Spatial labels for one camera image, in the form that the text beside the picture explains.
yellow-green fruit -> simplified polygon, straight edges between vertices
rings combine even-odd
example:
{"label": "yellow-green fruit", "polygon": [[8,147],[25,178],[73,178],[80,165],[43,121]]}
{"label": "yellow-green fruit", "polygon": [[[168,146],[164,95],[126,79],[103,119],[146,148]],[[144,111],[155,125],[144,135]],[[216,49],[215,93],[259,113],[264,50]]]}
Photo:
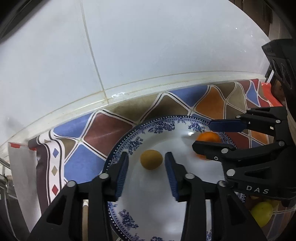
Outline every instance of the yellow-green fruit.
{"label": "yellow-green fruit", "polygon": [[140,156],[142,166],[147,170],[158,168],[163,162],[163,157],[159,151],[146,150]]}
{"label": "yellow-green fruit", "polygon": [[279,205],[279,203],[280,203],[279,200],[269,200],[269,199],[265,199],[264,201],[269,202],[273,207],[276,207],[276,206]]}
{"label": "yellow-green fruit", "polygon": [[272,212],[273,207],[269,202],[260,202],[256,204],[251,210],[253,218],[261,228],[269,222]]}
{"label": "yellow-green fruit", "polygon": [[252,200],[256,200],[256,199],[258,199],[259,197],[250,196],[250,198],[251,198]]}

round fruit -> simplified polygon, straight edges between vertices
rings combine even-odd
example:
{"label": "round fruit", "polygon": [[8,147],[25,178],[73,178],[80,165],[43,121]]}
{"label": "round fruit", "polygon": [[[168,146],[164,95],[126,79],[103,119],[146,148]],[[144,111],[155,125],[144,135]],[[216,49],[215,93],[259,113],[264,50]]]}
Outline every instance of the round fruit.
{"label": "round fruit", "polygon": [[158,168],[163,162],[163,157],[159,151],[146,150],[140,156],[142,166],[147,170]]}
{"label": "round fruit", "polygon": [[270,200],[270,199],[265,199],[265,202],[269,202],[273,207],[276,207],[279,205],[280,201],[279,200]]}
{"label": "round fruit", "polygon": [[273,207],[269,202],[260,202],[256,204],[251,210],[253,218],[261,228],[269,222],[272,212]]}
{"label": "round fruit", "polygon": [[[196,140],[197,141],[216,142],[216,143],[221,143],[222,142],[220,136],[217,133],[214,133],[214,132],[211,132],[211,131],[207,131],[207,132],[201,133],[196,138]],[[197,154],[197,156],[200,159],[207,160],[207,158],[205,157],[205,155]]]}

red diamond pattern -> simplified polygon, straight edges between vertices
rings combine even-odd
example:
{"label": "red diamond pattern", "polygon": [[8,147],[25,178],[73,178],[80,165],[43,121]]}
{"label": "red diamond pattern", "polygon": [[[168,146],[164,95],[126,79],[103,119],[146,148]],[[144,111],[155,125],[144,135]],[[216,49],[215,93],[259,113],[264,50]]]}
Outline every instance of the red diamond pattern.
{"label": "red diamond pattern", "polygon": [[57,195],[57,192],[58,192],[59,190],[57,189],[57,186],[56,185],[54,185],[53,187],[52,187],[52,192],[55,194],[55,195]]}

white plate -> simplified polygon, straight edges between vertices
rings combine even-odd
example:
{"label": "white plate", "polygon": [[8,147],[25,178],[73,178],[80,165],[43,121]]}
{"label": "white plate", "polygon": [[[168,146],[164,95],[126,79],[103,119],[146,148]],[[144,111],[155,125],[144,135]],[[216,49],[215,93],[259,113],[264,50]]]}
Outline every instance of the white plate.
{"label": "white plate", "polygon": [[[127,133],[110,153],[104,171],[116,163],[123,151],[129,154],[129,167],[121,197],[109,202],[109,217],[113,230],[127,241],[180,241],[186,203],[172,196],[164,161],[155,170],[142,167],[140,155],[153,149],[164,157],[171,151],[177,163],[184,165],[203,181],[224,180],[218,161],[201,160],[192,144],[201,132],[210,131],[208,123],[192,116],[168,116],[142,123]],[[233,144],[224,133],[218,133],[224,143]],[[211,240],[211,209],[207,206],[207,240]]]}

patterned tablecloth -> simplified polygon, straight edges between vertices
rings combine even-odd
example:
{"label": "patterned tablecloth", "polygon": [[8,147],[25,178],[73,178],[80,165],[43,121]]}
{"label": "patterned tablecloth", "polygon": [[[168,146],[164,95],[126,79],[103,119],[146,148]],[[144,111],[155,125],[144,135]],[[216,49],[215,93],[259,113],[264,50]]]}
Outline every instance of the patterned tablecloth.
{"label": "patterned tablecloth", "polygon": [[[269,107],[257,79],[217,85],[193,86],[131,99],[81,116],[29,141],[37,150],[37,194],[41,213],[68,180],[88,182],[97,176],[117,141],[142,121],[163,115],[190,115],[206,121],[235,118],[246,108]],[[271,143],[273,137],[255,131],[227,133],[238,148]],[[245,200],[251,209],[262,199]],[[294,208],[281,204],[262,229],[268,240],[285,228]]]}

